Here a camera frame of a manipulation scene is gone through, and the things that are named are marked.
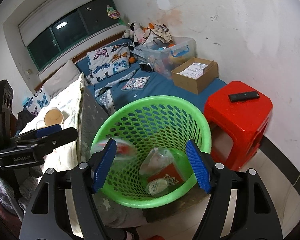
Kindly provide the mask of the green plastic waste basket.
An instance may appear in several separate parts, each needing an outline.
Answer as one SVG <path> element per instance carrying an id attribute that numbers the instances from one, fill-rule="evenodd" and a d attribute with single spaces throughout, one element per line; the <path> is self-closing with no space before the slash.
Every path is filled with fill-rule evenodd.
<path id="1" fill-rule="evenodd" d="M 197 183 L 186 156 L 186 143 L 192 139 L 205 153 L 211 152 L 211 132 L 203 113 L 192 103 L 176 96 L 149 96 L 131 102 L 112 114 L 96 133 L 92 144 L 120 138 L 133 144 L 136 157 L 113 163 L 101 192 L 114 202 L 136 209 L 169 204 L 184 196 Z M 139 175 L 142 162 L 155 147 L 167 148 L 185 176 L 168 194 L 153 197 L 146 192 L 147 180 Z"/>

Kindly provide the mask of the round clear lid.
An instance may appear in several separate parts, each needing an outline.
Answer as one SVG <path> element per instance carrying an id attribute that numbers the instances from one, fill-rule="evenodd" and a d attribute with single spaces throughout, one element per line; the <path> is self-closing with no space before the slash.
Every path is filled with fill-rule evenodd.
<path id="1" fill-rule="evenodd" d="M 150 181 L 146 186 L 146 192 L 152 197 L 161 197 L 168 194 L 169 182 L 167 179 L 156 179 Z"/>

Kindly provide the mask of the white quilted mattress pad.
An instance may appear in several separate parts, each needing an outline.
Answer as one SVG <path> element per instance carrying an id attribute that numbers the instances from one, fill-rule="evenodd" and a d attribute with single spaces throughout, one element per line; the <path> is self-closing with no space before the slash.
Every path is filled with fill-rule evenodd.
<path id="1" fill-rule="evenodd" d="M 78 129 L 79 110 L 84 88 L 84 76 L 81 74 L 66 89 L 55 96 L 47 107 L 40 110 L 37 117 L 29 122 L 21 133 L 33 129 L 59 124 L 62 129 Z M 60 146 L 44 157 L 41 166 L 45 172 L 48 168 L 56 171 L 71 170 L 78 164 L 76 141 Z"/>

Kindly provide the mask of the plastic packaging bag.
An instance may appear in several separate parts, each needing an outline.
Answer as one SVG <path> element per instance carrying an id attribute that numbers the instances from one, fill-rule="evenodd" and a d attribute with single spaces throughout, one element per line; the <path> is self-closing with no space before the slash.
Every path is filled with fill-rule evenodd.
<path id="1" fill-rule="evenodd" d="M 139 169 L 139 175 L 150 177 L 173 163 L 173 161 L 174 156 L 169 149 L 155 147 L 142 162 Z"/>

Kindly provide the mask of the butterfly print pillow left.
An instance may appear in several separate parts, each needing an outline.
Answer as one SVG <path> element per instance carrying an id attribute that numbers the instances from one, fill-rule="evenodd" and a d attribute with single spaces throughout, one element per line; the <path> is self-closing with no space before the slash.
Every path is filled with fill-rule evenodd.
<path id="1" fill-rule="evenodd" d="M 37 116 L 43 107 L 49 105 L 51 95 L 47 92 L 44 86 L 39 88 L 31 98 L 26 98 L 23 102 L 23 108 L 28 110 L 31 114 Z"/>

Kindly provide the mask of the butterfly print pillow right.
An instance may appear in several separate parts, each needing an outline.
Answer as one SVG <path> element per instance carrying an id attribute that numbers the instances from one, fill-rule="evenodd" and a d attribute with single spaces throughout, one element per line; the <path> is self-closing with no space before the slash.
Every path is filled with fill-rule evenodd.
<path id="1" fill-rule="evenodd" d="M 129 68 L 128 43 L 107 46 L 87 53 L 89 74 L 86 79 L 94 85 Z"/>

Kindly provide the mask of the red plastic stool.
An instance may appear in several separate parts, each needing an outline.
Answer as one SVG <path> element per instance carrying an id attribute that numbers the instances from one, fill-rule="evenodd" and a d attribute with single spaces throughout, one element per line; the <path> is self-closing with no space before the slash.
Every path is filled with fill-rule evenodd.
<path id="1" fill-rule="evenodd" d="M 239 170 L 256 154 L 273 110 L 270 98 L 259 91 L 259 99 L 240 102 L 229 100 L 229 94 L 250 91 L 257 90 L 241 81 L 232 81 L 210 95 L 204 107 L 203 115 L 209 125 L 219 127 L 233 141 L 228 157 L 211 148 L 214 161 L 223 163 L 231 170 Z"/>

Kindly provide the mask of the colourful sticker book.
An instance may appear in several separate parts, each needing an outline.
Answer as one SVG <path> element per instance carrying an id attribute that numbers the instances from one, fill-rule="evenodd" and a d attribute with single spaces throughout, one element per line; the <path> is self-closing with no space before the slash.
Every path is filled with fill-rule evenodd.
<path id="1" fill-rule="evenodd" d="M 149 80 L 149 76 L 131 78 L 127 83 L 122 87 L 121 90 L 140 90 L 145 87 Z"/>

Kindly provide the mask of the dark window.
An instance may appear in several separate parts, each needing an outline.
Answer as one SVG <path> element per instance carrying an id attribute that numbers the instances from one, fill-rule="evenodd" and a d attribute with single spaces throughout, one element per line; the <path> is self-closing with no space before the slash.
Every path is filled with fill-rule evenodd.
<path id="1" fill-rule="evenodd" d="M 113 0 L 93 0 L 35 35 L 26 48 L 37 69 L 41 71 L 85 38 L 117 24 L 108 16 L 107 6 L 114 8 Z"/>

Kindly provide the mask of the flower wall decoration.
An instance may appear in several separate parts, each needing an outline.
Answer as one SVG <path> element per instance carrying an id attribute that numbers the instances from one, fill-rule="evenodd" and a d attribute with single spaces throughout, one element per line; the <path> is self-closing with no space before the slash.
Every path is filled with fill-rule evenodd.
<path id="1" fill-rule="evenodd" d="M 107 14 L 111 19 L 118 20 L 119 24 L 125 25 L 125 22 L 121 18 L 120 13 L 114 7 L 107 5 Z"/>

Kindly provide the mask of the clear plastic storage bin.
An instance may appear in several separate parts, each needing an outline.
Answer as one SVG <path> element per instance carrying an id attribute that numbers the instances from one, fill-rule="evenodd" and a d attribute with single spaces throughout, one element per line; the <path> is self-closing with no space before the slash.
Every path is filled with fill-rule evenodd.
<path id="1" fill-rule="evenodd" d="M 173 44 L 154 40 L 134 48 L 132 51 L 153 70 L 167 79 L 171 79 L 171 72 L 181 64 L 196 56 L 196 41 L 191 37 L 174 37 Z"/>

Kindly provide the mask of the beige cushion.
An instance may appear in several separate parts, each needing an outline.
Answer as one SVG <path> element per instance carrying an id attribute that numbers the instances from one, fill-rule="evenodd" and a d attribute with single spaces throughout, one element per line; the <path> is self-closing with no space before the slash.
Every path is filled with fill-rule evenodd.
<path id="1" fill-rule="evenodd" d="M 51 98 L 54 98 L 76 81 L 80 74 L 81 72 L 75 66 L 73 61 L 68 60 L 65 65 L 59 68 L 59 70 L 44 83 L 44 88 Z"/>

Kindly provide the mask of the butterfly print pillow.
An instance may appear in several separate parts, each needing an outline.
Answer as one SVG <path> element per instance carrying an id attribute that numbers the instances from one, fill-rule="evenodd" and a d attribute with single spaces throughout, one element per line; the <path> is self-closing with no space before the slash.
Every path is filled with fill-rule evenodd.
<path id="1" fill-rule="evenodd" d="M 94 85 L 129 68 L 128 43 L 107 46 L 87 53 L 89 74 L 86 79 Z"/>
<path id="2" fill-rule="evenodd" d="M 47 92 L 44 86 L 39 88 L 31 98 L 26 98 L 23 102 L 23 108 L 28 110 L 31 114 L 37 116 L 43 107 L 49 105 L 51 95 Z"/>

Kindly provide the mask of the brown cardboard box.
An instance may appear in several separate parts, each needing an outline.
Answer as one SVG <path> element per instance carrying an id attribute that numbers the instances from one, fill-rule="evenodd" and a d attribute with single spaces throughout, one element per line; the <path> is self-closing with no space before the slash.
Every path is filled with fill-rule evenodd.
<path id="1" fill-rule="evenodd" d="M 218 78 L 218 63 L 193 57 L 171 71 L 175 86 L 199 95 Z"/>

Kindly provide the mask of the clear strawberry yogurt cup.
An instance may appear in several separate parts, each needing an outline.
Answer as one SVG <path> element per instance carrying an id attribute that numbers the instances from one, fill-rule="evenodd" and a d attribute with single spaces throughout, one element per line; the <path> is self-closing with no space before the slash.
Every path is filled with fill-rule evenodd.
<path id="1" fill-rule="evenodd" d="M 114 160 L 115 161 L 127 161 L 132 160 L 137 155 L 136 147 L 120 138 L 112 138 L 116 142 L 116 155 Z M 101 152 L 103 148 L 106 146 L 109 138 L 101 140 L 96 144 L 91 146 L 90 153 Z"/>

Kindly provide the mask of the black remote control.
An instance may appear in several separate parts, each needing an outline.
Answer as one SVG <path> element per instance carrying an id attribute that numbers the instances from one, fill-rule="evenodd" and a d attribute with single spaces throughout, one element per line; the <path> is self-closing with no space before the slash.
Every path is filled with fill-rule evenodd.
<path id="1" fill-rule="evenodd" d="M 237 94 L 229 94 L 228 97 L 230 102 L 240 102 L 240 101 L 259 99 L 260 95 L 257 91 L 250 91 L 250 92 L 243 92 Z"/>

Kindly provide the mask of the paper cup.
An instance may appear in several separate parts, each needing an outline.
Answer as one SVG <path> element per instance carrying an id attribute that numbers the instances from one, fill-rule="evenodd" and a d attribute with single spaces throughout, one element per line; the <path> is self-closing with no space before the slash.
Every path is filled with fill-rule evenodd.
<path id="1" fill-rule="evenodd" d="M 63 120 L 64 115 L 57 107 L 52 107 L 44 116 L 45 126 L 61 125 Z"/>

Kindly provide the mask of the red snack bag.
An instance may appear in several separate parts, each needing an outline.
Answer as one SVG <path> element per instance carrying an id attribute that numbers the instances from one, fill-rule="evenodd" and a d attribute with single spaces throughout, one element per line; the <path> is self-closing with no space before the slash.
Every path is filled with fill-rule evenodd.
<path id="1" fill-rule="evenodd" d="M 158 173 L 150 176 L 149 178 L 147 178 L 147 181 L 151 182 L 156 179 L 167 179 L 170 185 L 181 185 L 185 182 L 183 174 L 174 163 L 167 165 Z"/>

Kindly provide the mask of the black small device on bed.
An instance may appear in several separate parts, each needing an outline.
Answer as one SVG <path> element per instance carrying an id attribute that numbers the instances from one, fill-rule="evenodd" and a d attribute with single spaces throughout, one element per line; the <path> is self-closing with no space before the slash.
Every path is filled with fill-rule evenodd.
<path id="1" fill-rule="evenodd" d="M 152 67 L 152 65 L 150 63 L 140 62 L 139 63 L 139 68 L 143 72 L 148 72 L 148 73 L 154 72 L 154 69 L 153 69 L 153 67 Z"/>

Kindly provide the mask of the cow plush toy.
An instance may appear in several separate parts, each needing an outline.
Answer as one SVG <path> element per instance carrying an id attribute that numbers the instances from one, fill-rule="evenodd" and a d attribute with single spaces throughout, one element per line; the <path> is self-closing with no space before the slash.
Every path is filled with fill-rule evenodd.
<path id="1" fill-rule="evenodd" d="M 123 33 L 122 38 L 129 38 L 131 40 L 131 46 L 135 47 L 144 44 L 146 40 L 144 35 L 145 32 L 140 25 L 137 22 L 132 22 L 128 24 L 128 28 Z"/>

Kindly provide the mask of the fox plush toy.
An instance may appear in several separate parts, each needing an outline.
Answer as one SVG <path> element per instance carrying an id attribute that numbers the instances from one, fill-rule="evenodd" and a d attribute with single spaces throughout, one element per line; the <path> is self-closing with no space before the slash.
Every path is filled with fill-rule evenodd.
<path id="1" fill-rule="evenodd" d="M 155 28 L 154 24 L 149 23 L 147 27 L 143 27 L 143 31 L 146 32 L 147 30 L 154 29 L 154 28 Z"/>

